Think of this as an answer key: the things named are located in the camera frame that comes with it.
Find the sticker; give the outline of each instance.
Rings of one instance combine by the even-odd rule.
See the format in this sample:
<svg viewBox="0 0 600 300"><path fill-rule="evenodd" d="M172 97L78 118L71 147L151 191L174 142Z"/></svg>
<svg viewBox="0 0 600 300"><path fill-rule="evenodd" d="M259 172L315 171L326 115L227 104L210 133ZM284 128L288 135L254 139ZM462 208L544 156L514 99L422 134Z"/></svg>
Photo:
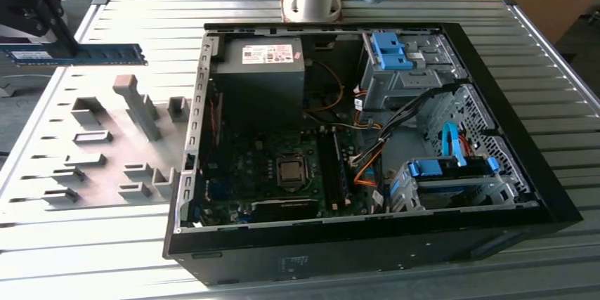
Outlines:
<svg viewBox="0 0 600 300"><path fill-rule="evenodd" d="M294 63L292 45L248 45L243 49L242 63Z"/></svg>
<svg viewBox="0 0 600 300"><path fill-rule="evenodd" d="M426 58L423 57L423 53L422 53L422 52L407 53L407 55L408 55L408 57L410 57L411 59L426 59Z"/></svg>
<svg viewBox="0 0 600 300"><path fill-rule="evenodd" d="M355 99L355 107L359 107L360 111L363 111L363 100L359 98Z"/></svg>
<svg viewBox="0 0 600 300"><path fill-rule="evenodd" d="M306 270L308 256L291 256L280 259L280 272L298 273Z"/></svg>
<svg viewBox="0 0 600 300"><path fill-rule="evenodd" d="M384 205L384 196L382 196L382 194L374 190L374 201L383 206Z"/></svg>
<svg viewBox="0 0 600 300"><path fill-rule="evenodd" d="M52 56L44 51L36 52L11 52L16 59L52 59Z"/></svg>

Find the green circuit board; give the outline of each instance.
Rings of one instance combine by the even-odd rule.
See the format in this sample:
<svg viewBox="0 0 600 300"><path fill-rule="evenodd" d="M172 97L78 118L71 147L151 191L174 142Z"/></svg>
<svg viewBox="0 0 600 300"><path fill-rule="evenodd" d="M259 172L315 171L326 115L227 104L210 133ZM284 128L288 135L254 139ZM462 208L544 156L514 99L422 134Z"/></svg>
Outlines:
<svg viewBox="0 0 600 300"><path fill-rule="evenodd" d="M354 137L350 130L338 133L343 156L354 154ZM266 200L319 201L318 218L367 214L367 195L362 187L352 189L351 203L335 210L327 205L322 163L318 153L318 131L276 132L248 139L240 135L224 137L222 144L227 155L212 166L203 209L211 225L232 225L251 221L251 204ZM303 158L306 184L295 189L282 188L278 181L278 161Z"/></svg>

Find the open computer case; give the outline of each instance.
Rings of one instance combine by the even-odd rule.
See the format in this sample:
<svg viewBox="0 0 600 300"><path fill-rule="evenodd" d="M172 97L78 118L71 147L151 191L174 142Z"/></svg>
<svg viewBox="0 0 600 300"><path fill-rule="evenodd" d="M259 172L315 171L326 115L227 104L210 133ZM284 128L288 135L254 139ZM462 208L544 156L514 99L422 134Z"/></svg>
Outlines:
<svg viewBox="0 0 600 300"><path fill-rule="evenodd" d="M458 24L206 26L166 256L206 285L483 259L582 220Z"/></svg>

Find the blue plastic clip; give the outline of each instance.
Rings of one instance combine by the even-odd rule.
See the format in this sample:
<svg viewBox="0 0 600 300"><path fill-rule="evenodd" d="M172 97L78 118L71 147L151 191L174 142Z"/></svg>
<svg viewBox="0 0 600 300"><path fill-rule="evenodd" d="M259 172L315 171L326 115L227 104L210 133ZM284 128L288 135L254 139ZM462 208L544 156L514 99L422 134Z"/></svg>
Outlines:
<svg viewBox="0 0 600 300"><path fill-rule="evenodd" d="M488 165L495 173L500 171L500 164L498 163L496 157L488 157Z"/></svg>
<svg viewBox="0 0 600 300"><path fill-rule="evenodd" d="M436 159L420 159L415 161L420 176L442 176L440 162Z"/></svg>
<svg viewBox="0 0 600 300"><path fill-rule="evenodd" d="M392 32L375 32L374 49L382 60L383 70L411 70L415 66L404 54L404 44Z"/></svg>
<svg viewBox="0 0 600 300"><path fill-rule="evenodd" d="M411 177L419 177L419 168L416 167L415 163L410 164L410 171L411 171Z"/></svg>
<svg viewBox="0 0 600 300"><path fill-rule="evenodd" d="M390 191L391 196L394 196L394 193L396 192L399 187L400 187L400 179L395 182L392 190Z"/></svg>
<svg viewBox="0 0 600 300"><path fill-rule="evenodd" d="M459 161L459 167L464 167L467 165L467 160L463 156L463 149L460 147L459 127L454 122L444 123L444 130L442 131L442 155L455 156L456 160Z"/></svg>

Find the slotted metal surface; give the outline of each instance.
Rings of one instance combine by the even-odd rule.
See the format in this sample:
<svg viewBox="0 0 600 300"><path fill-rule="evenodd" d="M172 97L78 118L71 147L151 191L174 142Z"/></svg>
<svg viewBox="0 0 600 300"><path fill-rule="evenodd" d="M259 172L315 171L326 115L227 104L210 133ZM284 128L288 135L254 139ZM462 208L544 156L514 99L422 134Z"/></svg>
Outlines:
<svg viewBox="0 0 600 300"><path fill-rule="evenodd" d="M0 229L3 294L19 294L23 299L32 294L63 299L599 298L598 98L519 8L502 1L392 0L376 6L346 1L344 9L347 21L463 24L584 221L475 263L207 289L175 261L162 257L167 204L47 212L43 203L31 200L3 205L0 223L14 225ZM278 0L111 0L91 13L79 36L88 42L140 43L150 66L112 68L110 74L154 75L151 96L164 90L168 95L192 95L206 22L280 20ZM38 122L52 118L48 102L70 71L56 72L0 173L3 202L14 173L27 165L20 154ZM90 79L107 73L98 67L78 71ZM370 249L378 248L366 247L366 254Z"/></svg>

